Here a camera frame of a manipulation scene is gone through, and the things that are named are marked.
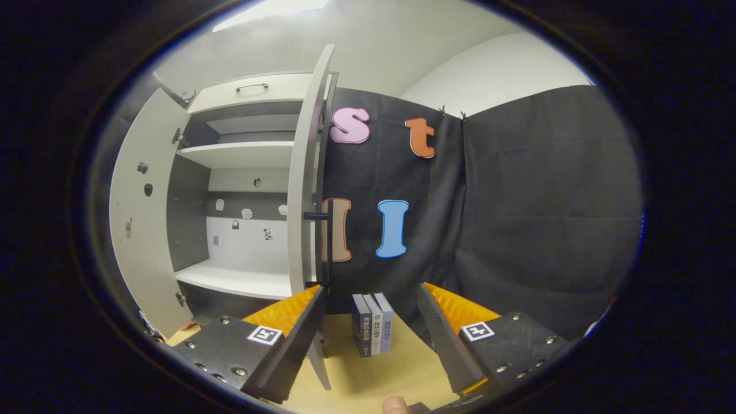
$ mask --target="blue letter i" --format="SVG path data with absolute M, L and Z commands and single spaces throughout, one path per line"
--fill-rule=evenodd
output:
M 409 203 L 404 200 L 384 200 L 378 204 L 383 214 L 383 240 L 375 255 L 384 259 L 401 256 L 406 253 L 406 246 L 401 242 L 404 233 L 404 213 L 409 210 Z

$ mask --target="cabinet door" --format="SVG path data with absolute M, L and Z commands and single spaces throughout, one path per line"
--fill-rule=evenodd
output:
M 291 151 L 289 168 L 289 188 L 286 205 L 286 250 L 289 255 L 289 283 L 291 294 L 304 290 L 304 281 L 312 274 L 314 255 L 314 223 L 304 220 L 305 211 L 315 211 L 312 201 L 312 182 L 316 174 L 315 153 L 317 147 L 319 118 L 325 104 L 325 86 L 327 85 L 328 68 L 335 45 L 327 45 L 314 68 L 307 93 L 304 96 L 302 109 L 297 120 L 294 133 L 294 149 Z M 314 372 L 326 390 L 330 390 L 330 380 L 322 355 L 322 345 L 314 338 L 307 352 Z
M 166 198 L 178 146 L 171 141 L 188 121 L 186 110 L 165 92 L 154 92 L 123 140 L 110 187 L 110 233 L 120 272 L 135 302 L 165 337 L 192 318 L 177 298 L 181 292 L 166 234 Z

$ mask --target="black curtain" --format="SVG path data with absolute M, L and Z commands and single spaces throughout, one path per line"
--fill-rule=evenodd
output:
M 328 139 L 324 197 L 352 203 L 328 311 L 384 292 L 425 341 L 422 281 L 494 312 L 524 312 L 568 339 L 605 312 L 631 267 L 642 222 L 633 136 L 601 92 L 573 86 L 461 120 L 380 94 L 337 88 L 333 108 L 368 111 L 360 144 Z M 435 129 L 420 158 L 408 119 Z M 404 255 L 381 259 L 382 200 L 405 200 Z

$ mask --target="drawer handle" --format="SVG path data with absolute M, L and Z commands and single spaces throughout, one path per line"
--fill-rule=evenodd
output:
M 242 88 L 250 88 L 251 86 L 263 86 L 263 89 L 268 89 L 269 84 L 268 83 L 254 83 L 252 85 L 245 85 L 245 86 L 239 86 L 235 88 L 235 92 L 240 92 Z

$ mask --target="yellow table surface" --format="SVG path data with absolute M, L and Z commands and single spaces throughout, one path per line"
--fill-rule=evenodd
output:
M 304 414 L 380 414 L 381 403 L 402 396 L 406 404 L 422 402 L 430 409 L 458 399 L 450 389 L 439 357 L 394 315 L 391 350 L 360 358 L 353 340 L 351 315 L 326 315 L 325 366 L 332 390 L 325 390 L 307 358 L 289 399 L 274 404 Z

